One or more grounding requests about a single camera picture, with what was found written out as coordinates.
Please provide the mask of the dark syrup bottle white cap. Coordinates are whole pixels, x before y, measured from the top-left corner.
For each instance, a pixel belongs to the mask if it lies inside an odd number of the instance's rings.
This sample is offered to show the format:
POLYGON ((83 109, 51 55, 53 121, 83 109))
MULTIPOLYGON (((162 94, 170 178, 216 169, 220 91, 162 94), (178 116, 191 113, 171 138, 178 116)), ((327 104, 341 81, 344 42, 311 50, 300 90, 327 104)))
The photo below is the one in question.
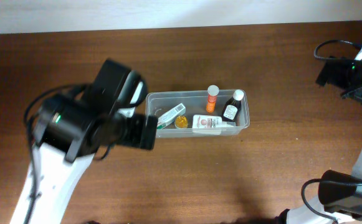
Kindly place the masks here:
POLYGON ((221 117, 223 121, 234 122, 241 110, 241 102, 244 97, 242 90, 235 90, 233 96, 226 102, 221 117))

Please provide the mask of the small gold lid jar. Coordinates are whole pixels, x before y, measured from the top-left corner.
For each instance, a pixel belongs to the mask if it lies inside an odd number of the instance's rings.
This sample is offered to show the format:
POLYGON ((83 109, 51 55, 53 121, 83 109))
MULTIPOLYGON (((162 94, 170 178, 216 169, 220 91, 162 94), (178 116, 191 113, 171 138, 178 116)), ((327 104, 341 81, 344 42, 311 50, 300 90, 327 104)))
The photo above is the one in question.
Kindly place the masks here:
POLYGON ((188 119, 185 116, 177 116, 174 125, 177 129, 186 129, 188 127, 188 119))

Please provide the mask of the white lotion bottle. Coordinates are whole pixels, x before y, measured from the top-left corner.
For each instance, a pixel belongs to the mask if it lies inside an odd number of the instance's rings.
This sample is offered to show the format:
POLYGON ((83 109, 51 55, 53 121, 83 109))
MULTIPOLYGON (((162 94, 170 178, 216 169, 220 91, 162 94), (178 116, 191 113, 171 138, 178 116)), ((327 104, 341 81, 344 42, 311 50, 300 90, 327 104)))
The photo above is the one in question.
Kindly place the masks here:
POLYGON ((223 121, 220 116, 195 114, 192 131, 197 134, 220 135, 222 128, 236 127, 235 122, 223 121))

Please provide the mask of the white Panadol medicine box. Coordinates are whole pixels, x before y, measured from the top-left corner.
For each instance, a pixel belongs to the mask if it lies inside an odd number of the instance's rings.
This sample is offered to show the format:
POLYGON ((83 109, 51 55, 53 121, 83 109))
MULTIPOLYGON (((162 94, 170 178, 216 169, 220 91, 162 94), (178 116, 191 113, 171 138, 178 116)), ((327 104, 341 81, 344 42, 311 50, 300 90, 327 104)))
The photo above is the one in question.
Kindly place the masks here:
POLYGON ((157 129, 164 129, 175 121, 178 116, 185 114, 186 107, 183 103, 176 105, 158 118, 157 129))

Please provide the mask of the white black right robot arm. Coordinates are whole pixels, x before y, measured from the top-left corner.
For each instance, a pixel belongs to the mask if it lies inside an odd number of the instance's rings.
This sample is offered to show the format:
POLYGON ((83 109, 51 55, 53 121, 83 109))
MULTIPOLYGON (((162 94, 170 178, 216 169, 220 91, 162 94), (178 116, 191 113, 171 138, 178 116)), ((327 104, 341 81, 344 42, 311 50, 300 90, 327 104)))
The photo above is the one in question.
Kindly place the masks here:
MULTIPOLYGON (((314 57, 325 65, 316 83, 331 84, 341 88, 343 99, 349 98, 362 104, 362 44, 353 59, 314 57)), ((362 150, 350 174, 326 171, 319 179, 306 181, 300 191, 303 206, 286 209, 275 217, 274 223, 329 224, 362 221, 362 150)))

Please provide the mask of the orange tube white cap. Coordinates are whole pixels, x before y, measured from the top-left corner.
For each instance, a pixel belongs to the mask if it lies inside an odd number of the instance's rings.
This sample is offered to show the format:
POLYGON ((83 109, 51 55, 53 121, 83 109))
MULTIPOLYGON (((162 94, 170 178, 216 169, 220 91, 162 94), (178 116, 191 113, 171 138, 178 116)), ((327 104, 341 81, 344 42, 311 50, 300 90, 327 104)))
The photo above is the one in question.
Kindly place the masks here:
POLYGON ((213 113, 216 105, 217 96, 219 94, 219 87, 216 85, 210 85, 207 89, 207 105, 206 111, 208 113, 213 113))

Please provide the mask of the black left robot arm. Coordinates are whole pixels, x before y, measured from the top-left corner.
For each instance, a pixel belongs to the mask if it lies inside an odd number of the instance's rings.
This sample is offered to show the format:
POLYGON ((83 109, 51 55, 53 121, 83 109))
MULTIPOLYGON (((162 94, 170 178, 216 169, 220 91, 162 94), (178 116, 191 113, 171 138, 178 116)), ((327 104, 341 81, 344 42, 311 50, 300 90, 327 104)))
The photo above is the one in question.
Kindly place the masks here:
POLYGON ((24 113, 31 161, 12 223, 60 223, 97 151, 126 146, 150 151, 158 120, 133 109, 148 95, 144 78, 106 60, 92 83, 47 90, 36 113, 24 113))

